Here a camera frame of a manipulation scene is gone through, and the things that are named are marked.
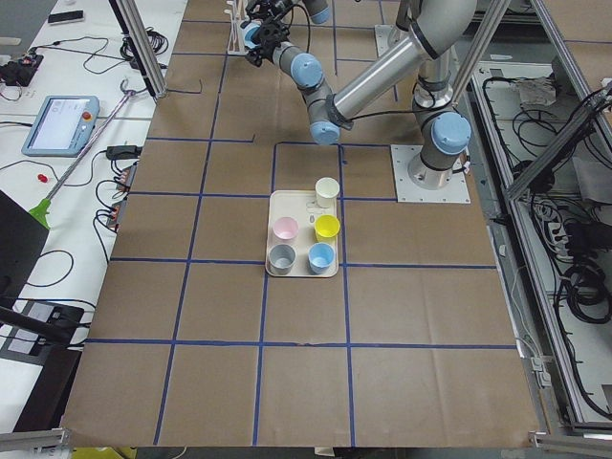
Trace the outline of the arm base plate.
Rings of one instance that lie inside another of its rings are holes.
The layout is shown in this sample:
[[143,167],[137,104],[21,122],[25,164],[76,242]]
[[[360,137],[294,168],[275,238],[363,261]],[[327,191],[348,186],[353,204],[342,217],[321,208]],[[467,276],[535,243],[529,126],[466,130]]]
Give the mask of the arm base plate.
[[436,171],[422,162],[421,150],[416,144],[390,145],[397,202],[468,205],[470,193],[460,160],[449,170]]
[[395,25],[376,25],[374,34],[377,47],[377,56],[381,57],[405,38],[406,31],[398,29]]

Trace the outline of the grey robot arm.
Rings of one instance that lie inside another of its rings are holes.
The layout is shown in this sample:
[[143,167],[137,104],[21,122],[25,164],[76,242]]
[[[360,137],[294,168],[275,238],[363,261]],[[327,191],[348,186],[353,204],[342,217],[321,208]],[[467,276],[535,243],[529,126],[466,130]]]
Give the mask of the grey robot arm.
[[330,9],[325,0],[252,0],[248,2],[246,12],[250,19],[282,19],[297,7],[303,7],[308,18],[315,24],[322,24],[330,17]]
[[409,73],[443,61],[472,20],[475,1],[403,1],[393,32],[396,39],[366,70],[335,92],[318,59],[289,41],[284,17],[298,7],[321,24],[330,17],[325,1],[250,1],[246,6],[246,59],[259,67],[264,60],[292,78],[306,105],[310,133],[321,145],[337,143],[340,130],[350,130],[359,113]]

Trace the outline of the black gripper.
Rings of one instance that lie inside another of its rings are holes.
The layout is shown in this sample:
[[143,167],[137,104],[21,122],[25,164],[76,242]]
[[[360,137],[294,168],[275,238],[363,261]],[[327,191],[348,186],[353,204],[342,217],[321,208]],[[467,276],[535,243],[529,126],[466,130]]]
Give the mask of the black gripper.
[[264,22],[255,33],[259,40],[257,49],[250,49],[246,59],[253,66],[261,66],[262,59],[271,59],[273,52],[286,41],[290,34],[290,26],[282,21]]
[[283,18],[292,8],[292,0],[255,0],[252,2],[253,19]]

